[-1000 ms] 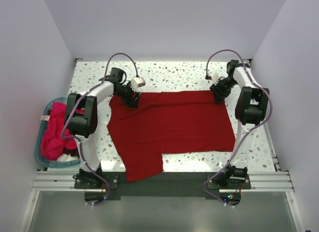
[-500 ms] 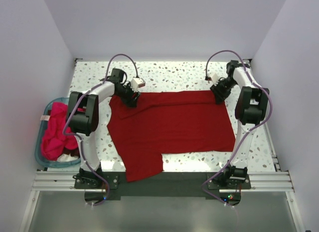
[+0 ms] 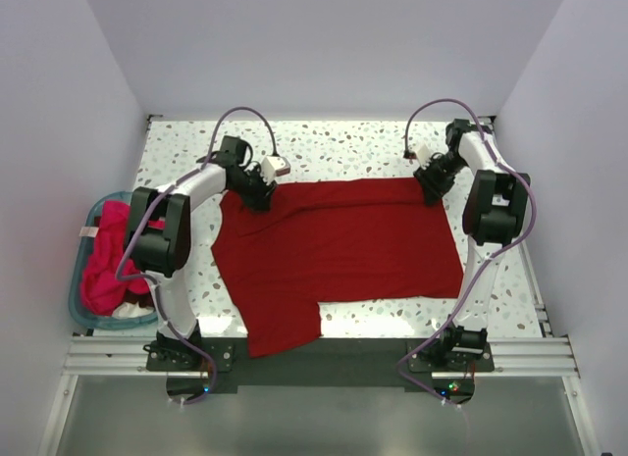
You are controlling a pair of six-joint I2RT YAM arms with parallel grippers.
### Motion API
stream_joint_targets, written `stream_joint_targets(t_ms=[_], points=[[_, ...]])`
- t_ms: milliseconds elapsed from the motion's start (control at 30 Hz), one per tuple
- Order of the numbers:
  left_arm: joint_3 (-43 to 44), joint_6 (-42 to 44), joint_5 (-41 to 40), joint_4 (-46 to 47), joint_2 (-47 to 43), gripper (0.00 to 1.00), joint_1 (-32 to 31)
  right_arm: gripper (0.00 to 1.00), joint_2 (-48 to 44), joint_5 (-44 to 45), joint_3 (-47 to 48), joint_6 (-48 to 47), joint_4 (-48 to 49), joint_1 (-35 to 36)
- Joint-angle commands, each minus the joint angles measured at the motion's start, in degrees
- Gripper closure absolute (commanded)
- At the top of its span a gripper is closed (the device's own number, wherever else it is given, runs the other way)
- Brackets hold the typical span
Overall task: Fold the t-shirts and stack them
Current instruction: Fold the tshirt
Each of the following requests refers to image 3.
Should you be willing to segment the dark red t-shirt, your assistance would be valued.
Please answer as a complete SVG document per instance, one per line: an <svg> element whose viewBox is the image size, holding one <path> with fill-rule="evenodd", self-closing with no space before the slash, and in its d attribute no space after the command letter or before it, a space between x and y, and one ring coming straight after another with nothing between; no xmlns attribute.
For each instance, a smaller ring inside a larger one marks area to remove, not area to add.
<svg viewBox="0 0 628 456"><path fill-rule="evenodd" d="M287 183L263 213L228 192L220 209L212 254L253 358L317 339L324 303L460 291L445 209L411 177Z"/></svg>

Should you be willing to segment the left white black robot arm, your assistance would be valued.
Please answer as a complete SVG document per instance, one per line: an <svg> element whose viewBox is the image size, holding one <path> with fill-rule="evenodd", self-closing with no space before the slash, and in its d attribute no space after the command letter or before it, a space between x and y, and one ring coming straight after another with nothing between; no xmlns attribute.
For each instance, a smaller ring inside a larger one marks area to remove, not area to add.
<svg viewBox="0 0 628 456"><path fill-rule="evenodd" d="M217 151L182 177L131 194L130 214L118 280L148 285L157 314L157 342L170 344L168 356L182 370L196 368L203 346L192 339L199 324L187 297L184 267L192 247L192 213L215 195L235 194L253 212L270 210L277 179L290 172L288 160L274 152L249 160L248 142L225 136Z"/></svg>

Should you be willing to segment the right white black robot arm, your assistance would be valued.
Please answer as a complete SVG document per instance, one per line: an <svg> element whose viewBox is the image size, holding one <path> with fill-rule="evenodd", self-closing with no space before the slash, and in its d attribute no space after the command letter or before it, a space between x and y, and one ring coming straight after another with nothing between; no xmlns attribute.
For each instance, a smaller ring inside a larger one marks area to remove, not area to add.
<svg viewBox="0 0 628 456"><path fill-rule="evenodd" d="M457 371L485 352L498 257L521 234L530 178L501 159L493 131L487 126L456 119L445 128L445 144L444 153L419 151L421 165L414 177L423 190L425 203L433 206L451 191L463 169L471 171L473 182L462 212L467 258L460 293L447 325L438 338L421 349L420 355Z"/></svg>

